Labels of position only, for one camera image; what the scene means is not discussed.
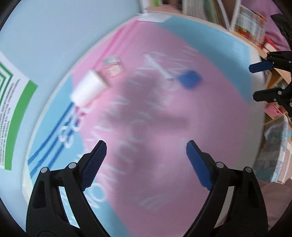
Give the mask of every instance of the light blue wall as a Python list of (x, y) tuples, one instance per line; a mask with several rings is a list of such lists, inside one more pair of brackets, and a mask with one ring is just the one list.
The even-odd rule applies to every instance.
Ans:
[(0, 196), (22, 228), (27, 210), (21, 192), (22, 168), (40, 112), (74, 63), (139, 12), (138, 0), (22, 0), (1, 30), (0, 50), (39, 86), (20, 127), (13, 170), (0, 170)]

